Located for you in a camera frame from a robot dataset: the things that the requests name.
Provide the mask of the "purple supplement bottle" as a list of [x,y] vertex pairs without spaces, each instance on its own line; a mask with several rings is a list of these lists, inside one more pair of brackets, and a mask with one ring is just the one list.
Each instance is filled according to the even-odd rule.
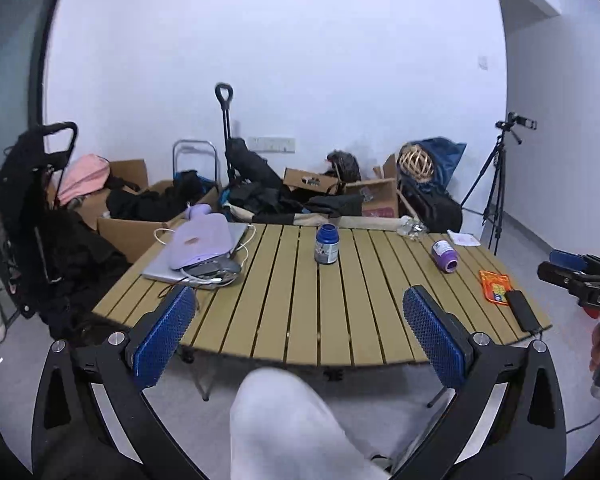
[[431,258],[440,271],[451,274],[458,266],[458,255],[454,247],[446,240],[437,240],[430,249]]

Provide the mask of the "blue supplement bottle white label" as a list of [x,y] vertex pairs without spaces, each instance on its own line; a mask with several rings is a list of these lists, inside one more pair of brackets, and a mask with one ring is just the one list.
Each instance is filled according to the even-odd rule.
[[333,264],[339,256],[338,228],[325,223],[317,229],[315,235],[314,259],[319,264]]

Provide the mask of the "black smartphone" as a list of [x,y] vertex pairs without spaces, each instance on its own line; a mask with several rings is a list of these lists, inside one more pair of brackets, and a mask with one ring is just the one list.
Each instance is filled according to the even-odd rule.
[[526,296],[521,290],[513,289],[505,293],[505,299],[512,310],[518,325],[524,332],[532,335],[538,334],[541,330],[541,324],[532,311]]

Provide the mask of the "orange snack packet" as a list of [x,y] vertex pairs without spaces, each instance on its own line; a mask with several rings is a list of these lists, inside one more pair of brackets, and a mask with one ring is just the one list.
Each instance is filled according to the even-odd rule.
[[487,270],[480,270],[479,273],[481,288],[484,298],[491,304],[498,306],[507,306],[506,294],[513,290],[509,276]]

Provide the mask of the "white paper note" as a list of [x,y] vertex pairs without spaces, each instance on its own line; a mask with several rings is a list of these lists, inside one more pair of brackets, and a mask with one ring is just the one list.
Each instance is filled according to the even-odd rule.
[[453,232],[449,230],[448,235],[450,240],[452,240],[452,243],[456,246],[479,247],[481,245],[480,240],[470,233]]

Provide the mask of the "clear plastic wrapper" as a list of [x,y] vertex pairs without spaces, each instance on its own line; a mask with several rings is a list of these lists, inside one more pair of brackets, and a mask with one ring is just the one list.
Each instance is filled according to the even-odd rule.
[[396,232],[409,240],[418,240],[428,233],[424,222],[410,216],[403,216],[399,219]]

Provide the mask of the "yellow slatted folding table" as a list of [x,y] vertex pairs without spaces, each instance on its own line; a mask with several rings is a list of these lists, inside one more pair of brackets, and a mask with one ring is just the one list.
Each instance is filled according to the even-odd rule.
[[459,247],[446,274],[430,254],[437,234],[411,240],[395,232],[342,229],[337,262],[314,259],[308,226],[257,226],[239,278],[196,293],[198,308],[181,340],[190,353],[321,370],[426,362],[404,321],[402,297],[425,287],[471,332],[499,344],[529,338],[513,312],[492,304],[480,275],[507,274],[482,246]]

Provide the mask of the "dark blue cloth bag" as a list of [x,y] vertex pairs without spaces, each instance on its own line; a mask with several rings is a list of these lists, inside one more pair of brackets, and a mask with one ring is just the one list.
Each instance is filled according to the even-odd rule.
[[456,143],[447,138],[442,138],[442,136],[411,143],[419,144],[434,161],[434,176],[430,182],[418,183],[413,180],[425,192],[432,192],[433,190],[439,193],[445,192],[464,155],[466,144]]

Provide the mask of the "black baby stroller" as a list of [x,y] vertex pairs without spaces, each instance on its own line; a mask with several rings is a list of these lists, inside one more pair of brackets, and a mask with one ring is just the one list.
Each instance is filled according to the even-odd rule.
[[74,122],[20,134],[0,169],[0,219],[6,235],[7,288],[25,318],[38,316],[50,336],[93,338],[93,310],[129,270],[122,252],[50,194],[65,175],[78,138]]

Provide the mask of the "silver laptop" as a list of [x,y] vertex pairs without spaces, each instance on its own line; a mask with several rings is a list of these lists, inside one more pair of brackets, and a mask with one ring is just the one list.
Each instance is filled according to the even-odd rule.
[[[245,232],[250,228],[249,224],[245,223],[230,223],[230,230],[234,234],[235,237],[235,247],[234,249],[227,255],[222,255],[215,258],[230,258],[236,262],[234,259],[236,252],[238,250],[242,250],[246,248],[245,244],[240,244],[240,241],[245,235]],[[166,247],[163,248],[163,251],[151,261],[151,263],[146,266],[145,270],[143,270],[143,276],[145,278],[152,278],[153,280],[165,282],[165,283],[177,283],[183,282],[189,284],[189,282],[184,278],[183,274],[181,274],[181,270],[172,270],[168,266],[168,258],[166,258]]]

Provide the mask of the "woven rattan ball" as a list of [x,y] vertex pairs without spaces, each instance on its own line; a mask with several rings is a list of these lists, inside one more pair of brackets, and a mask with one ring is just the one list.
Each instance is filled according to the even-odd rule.
[[418,183],[430,182],[434,176],[434,161],[419,144],[404,144],[396,164],[402,174],[407,174]]

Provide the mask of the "person's leg grey sweatpants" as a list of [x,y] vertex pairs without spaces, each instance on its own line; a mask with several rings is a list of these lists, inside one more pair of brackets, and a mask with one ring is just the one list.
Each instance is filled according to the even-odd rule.
[[388,479],[349,440],[306,382],[279,368],[250,372],[230,408],[233,479]]

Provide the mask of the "lilac hot water bottle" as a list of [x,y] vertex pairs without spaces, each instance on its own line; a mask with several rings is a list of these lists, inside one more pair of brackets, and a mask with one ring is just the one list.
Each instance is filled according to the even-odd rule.
[[222,214],[213,212],[210,205],[191,206],[187,212],[187,220],[175,229],[166,245],[166,258],[172,270],[227,255],[235,247],[230,222]]

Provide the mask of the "pile of black clothes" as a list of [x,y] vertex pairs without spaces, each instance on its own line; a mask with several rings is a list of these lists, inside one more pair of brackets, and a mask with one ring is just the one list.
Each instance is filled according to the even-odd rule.
[[[146,188],[130,192],[130,182],[118,177],[109,178],[107,186],[106,207],[111,218],[155,222],[175,218],[218,188],[195,170],[180,172],[163,191]],[[222,190],[213,203],[224,210],[229,206],[242,208],[264,223],[291,224],[296,214],[359,217],[363,199],[359,195],[314,195],[302,188],[291,191],[286,185],[276,190],[259,182],[242,182]]]

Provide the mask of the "silver folding chair frame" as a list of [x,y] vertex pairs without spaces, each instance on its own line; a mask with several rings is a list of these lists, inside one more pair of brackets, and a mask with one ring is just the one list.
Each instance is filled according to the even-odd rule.
[[217,190],[221,186],[220,156],[208,140],[181,139],[174,142],[171,154],[172,179],[177,181],[186,171],[195,170],[202,182]]

